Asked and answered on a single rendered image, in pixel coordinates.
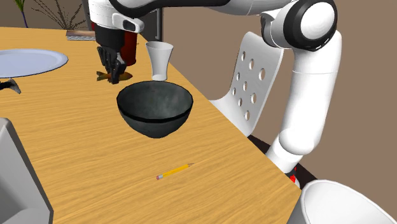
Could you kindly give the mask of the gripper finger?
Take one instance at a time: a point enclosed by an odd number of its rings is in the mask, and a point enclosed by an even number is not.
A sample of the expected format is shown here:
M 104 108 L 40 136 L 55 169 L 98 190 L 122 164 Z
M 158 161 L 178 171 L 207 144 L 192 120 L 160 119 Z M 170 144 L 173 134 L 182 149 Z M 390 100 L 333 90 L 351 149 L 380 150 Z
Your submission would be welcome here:
M 98 46 L 97 51 L 107 73 L 114 74 L 116 69 L 116 51 L 105 46 Z
M 120 80 L 120 75 L 125 72 L 127 65 L 122 59 L 120 52 L 116 53 L 114 57 L 111 58 L 111 83 L 117 84 Z

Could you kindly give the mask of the brown orange fish-shaped toy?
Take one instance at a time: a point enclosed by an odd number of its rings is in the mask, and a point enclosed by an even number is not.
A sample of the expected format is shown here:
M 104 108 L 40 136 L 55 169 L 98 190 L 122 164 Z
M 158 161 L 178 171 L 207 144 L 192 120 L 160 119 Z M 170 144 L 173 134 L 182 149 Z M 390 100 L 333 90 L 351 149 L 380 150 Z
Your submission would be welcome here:
M 97 81 L 108 80 L 111 83 L 111 74 L 103 73 L 100 71 L 97 71 L 96 74 L 97 74 Z M 119 75 L 119 80 L 125 81 L 131 79 L 131 77 L 132 75 L 130 73 L 124 72 L 123 74 Z

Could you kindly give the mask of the dark red cylinder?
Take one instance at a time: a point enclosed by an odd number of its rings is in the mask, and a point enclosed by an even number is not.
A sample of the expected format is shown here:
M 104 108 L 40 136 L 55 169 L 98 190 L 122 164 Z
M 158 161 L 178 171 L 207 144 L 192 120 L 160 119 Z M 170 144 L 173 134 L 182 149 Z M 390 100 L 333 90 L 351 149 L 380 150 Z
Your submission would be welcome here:
M 127 66 L 132 66 L 136 63 L 136 46 L 137 33 L 124 32 L 124 45 L 121 48 L 121 57 Z

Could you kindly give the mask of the brown grey book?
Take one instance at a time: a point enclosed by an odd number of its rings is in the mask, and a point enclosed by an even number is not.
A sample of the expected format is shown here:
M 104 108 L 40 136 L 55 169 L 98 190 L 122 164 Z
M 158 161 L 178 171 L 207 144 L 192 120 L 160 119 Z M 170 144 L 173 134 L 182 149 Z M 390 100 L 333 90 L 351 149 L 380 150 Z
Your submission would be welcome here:
M 95 41 L 95 32 L 68 30 L 66 31 L 66 38 L 71 41 Z

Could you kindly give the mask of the white cup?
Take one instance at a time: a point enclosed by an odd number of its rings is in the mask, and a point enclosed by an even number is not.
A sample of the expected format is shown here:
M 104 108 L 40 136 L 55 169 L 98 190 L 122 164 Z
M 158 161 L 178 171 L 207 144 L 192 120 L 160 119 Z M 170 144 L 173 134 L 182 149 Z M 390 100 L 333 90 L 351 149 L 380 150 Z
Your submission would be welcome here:
M 155 81 L 167 79 L 167 68 L 174 46 L 161 41 L 149 41 L 146 49 L 151 61 L 151 77 Z

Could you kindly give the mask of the bare branch plant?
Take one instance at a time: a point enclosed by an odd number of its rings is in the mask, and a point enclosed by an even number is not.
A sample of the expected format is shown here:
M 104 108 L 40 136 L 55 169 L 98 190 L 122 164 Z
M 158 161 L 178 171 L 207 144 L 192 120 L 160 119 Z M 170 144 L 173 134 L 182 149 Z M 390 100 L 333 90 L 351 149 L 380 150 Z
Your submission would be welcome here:
M 82 0 L 33 0 L 32 10 L 47 16 L 63 30 L 87 30 Z

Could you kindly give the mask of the black bowl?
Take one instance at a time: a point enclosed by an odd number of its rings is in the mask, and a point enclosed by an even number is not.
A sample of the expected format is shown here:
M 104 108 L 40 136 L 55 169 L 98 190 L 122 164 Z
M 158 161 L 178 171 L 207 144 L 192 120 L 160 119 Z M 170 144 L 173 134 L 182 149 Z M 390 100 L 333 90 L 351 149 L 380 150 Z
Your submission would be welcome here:
M 116 103 L 129 127 L 150 138 L 175 132 L 188 119 L 193 107 L 191 93 L 167 81 L 142 81 L 122 89 Z

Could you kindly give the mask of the pale white plate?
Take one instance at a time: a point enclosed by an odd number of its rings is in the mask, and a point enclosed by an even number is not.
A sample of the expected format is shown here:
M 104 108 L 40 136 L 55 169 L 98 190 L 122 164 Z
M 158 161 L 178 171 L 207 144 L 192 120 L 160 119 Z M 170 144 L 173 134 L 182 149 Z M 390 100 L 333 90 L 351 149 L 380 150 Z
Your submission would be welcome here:
M 0 78 L 16 78 L 53 71 L 68 57 L 51 50 L 19 48 L 0 50 Z

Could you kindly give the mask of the plant with purple stem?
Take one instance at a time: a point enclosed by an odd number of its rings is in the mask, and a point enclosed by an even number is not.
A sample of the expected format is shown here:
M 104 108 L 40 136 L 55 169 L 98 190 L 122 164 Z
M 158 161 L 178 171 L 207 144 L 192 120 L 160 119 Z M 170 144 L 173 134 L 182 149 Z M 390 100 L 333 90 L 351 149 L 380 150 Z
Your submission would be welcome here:
M 20 10 L 21 14 L 22 14 L 22 18 L 24 21 L 24 25 L 26 28 L 28 28 L 29 26 L 27 25 L 27 21 L 26 21 L 26 17 L 25 17 L 25 12 L 24 12 L 24 3 L 25 0 L 14 0 L 15 4 L 17 5 L 18 9 Z

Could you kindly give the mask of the grey black kitchen tool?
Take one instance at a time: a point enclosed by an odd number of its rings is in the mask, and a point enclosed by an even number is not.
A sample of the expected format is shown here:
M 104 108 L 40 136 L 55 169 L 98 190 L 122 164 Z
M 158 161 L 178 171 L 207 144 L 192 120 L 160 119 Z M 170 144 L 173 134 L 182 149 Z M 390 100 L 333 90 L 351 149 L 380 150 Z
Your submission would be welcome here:
M 6 89 L 6 88 L 12 89 L 16 93 L 21 94 L 21 90 L 20 90 L 18 84 L 12 78 L 9 78 L 8 81 L 0 82 L 0 90 Z

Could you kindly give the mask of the yellow pencil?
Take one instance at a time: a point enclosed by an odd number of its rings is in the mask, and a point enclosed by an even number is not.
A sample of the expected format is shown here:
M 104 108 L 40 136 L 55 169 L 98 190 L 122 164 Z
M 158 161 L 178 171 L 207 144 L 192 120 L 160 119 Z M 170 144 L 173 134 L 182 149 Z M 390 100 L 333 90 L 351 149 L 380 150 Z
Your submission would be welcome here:
M 170 171 L 164 172 L 162 174 L 159 174 L 159 175 L 156 176 L 156 180 L 160 180 L 160 179 L 163 179 L 164 177 L 167 177 L 167 176 L 170 176 L 170 175 L 175 174 L 177 172 L 183 171 L 183 170 L 191 167 L 192 165 L 193 165 L 193 163 L 185 164 L 185 165 L 182 165 L 181 167 L 178 167 L 178 168 L 175 168 L 173 170 L 170 170 Z

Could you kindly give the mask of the white chair with holes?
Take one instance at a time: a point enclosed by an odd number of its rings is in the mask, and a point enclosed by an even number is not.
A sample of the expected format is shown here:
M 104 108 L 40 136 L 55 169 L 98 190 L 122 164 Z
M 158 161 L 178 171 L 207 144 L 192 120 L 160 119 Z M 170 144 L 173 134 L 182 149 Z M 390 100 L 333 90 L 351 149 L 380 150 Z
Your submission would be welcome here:
M 284 50 L 247 32 L 240 44 L 229 91 L 214 105 L 245 136 L 251 135 L 260 118 L 282 62 Z

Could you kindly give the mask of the grey box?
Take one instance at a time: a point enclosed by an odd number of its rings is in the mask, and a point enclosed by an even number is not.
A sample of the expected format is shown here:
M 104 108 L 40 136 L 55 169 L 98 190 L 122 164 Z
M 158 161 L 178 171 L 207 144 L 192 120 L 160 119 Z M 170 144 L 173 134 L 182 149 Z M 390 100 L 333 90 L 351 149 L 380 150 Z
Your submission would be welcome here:
M 0 224 L 53 224 L 53 208 L 7 118 L 0 118 Z

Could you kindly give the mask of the dark robot stand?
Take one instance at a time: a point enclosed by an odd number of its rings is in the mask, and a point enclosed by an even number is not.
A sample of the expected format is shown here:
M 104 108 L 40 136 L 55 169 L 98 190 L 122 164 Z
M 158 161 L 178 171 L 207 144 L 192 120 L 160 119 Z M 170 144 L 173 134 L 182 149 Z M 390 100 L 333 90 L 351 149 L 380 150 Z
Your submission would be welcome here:
M 266 142 L 263 142 L 262 140 L 254 137 L 253 135 L 249 135 L 247 137 L 263 154 L 265 154 L 268 149 L 270 148 L 270 145 L 267 144 Z M 311 174 L 305 167 L 303 167 L 301 164 L 297 163 L 295 168 L 290 172 L 286 174 L 287 177 L 295 177 L 295 183 L 299 185 L 300 189 L 302 190 L 303 187 L 313 181 L 316 180 L 316 177 Z

